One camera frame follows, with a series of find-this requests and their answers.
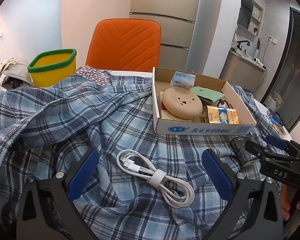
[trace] human hand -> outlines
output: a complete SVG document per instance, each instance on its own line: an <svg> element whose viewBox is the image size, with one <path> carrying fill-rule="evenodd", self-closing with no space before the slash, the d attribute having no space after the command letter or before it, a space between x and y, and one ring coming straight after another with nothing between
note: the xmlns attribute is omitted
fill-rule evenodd
<svg viewBox="0 0 300 240"><path fill-rule="evenodd" d="M281 206L282 219L285 221L288 220L290 217L290 214L289 214L290 203L288 200L289 190L290 190L289 186L287 186L283 183L281 184L279 200L280 200L280 206ZM297 204L297 209L300 209L300 201Z"/></svg>

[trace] screw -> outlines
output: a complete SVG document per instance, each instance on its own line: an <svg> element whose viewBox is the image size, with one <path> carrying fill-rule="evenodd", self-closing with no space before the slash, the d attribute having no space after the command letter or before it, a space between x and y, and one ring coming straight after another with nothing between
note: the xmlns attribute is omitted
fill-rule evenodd
<svg viewBox="0 0 300 240"><path fill-rule="evenodd" d="M64 176L64 173L63 173L63 172L58 172L58 173L56 174L56 178L57 178L57 179L61 179L61 178L63 178L63 176Z"/></svg>
<svg viewBox="0 0 300 240"><path fill-rule="evenodd" d="M273 183L273 179L270 177L266 177L266 182L272 184Z"/></svg>
<svg viewBox="0 0 300 240"><path fill-rule="evenodd" d="M33 176L30 176L30 177L28 178L28 181L29 181L29 182L34 181L34 177L33 177Z"/></svg>
<svg viewBox="0 0 300 240"><path fill-rule="evenodd" d="M237 178L238 178L238 179L244 179L245 177L246 177L246 176L245 176L244 173L242 173L242 172L237 173Z"/></svg>

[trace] white cardboard box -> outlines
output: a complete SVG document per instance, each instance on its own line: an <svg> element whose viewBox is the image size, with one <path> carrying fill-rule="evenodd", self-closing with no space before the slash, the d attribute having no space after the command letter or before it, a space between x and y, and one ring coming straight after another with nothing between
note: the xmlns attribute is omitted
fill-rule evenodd
<svg viewBox="0 0 300 240"><path fill-rule="evenodd" d="M176 70L168 68L153 68L152 70L152 109L154 131L159 134L180 135L245 135L255 126L256 121L245 106L244 102L230 86L221 79L212 78L196 73L194 85L220 91L226 96L228 103L237 110L240 124L196 123L161 119L158 104L160 92L170 87L170 81Z"/></svg>

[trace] plaid fabric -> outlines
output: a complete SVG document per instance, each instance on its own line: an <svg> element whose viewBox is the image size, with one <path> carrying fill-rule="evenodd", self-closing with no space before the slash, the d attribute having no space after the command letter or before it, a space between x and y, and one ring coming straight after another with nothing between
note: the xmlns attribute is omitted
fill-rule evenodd
<svg viewBox="0 0 300 240"><path fill-rule="evenodd" d="M202 152L214 149L235 172L240 169L253 179L264 178L259 164L240 168L231 136L155 134L151 79L108 75L111 82L104 88L73 75L51 88L0 92L0 223L13 231L29 176L47 179L67 171L93 147L100 153L98 169L74 204L100 239L202 238L227 204L202 166ZM276 134L269 118L251 94L234 89L258 122L249 136L265 146L264 136ZM188 181L195 190L194 202L173 209L145 180L122 172L115 159L123 149L134 149L168 175ZM236 230L248 208L249 203Z"/></svg>

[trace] beige round object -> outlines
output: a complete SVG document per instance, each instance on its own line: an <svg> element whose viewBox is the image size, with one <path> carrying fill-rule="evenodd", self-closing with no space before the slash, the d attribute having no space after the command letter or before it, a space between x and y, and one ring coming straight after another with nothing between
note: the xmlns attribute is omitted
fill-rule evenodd
<svg viewBox="0 0 300 240"><path fill-rule="evenodd" d="M202 103L196 94L182 87L168 88L162 95L167 110L183 119L192 119L202 112Z"/></svg>

